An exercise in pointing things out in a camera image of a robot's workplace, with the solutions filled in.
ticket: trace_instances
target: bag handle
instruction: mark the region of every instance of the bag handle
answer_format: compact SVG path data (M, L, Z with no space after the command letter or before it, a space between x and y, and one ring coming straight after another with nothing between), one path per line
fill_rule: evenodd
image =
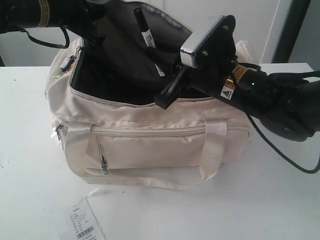
M202 181L184 186L155 177L135 177L125 175L95 176L85 171L85 157L89 144L91 123L72 123L67 132L65 155L70 169L89 184L141 186L173 190L190 189L204 181L212 179L222 163L227 139L227 121L224 118L206 120L206 133L200 161Z

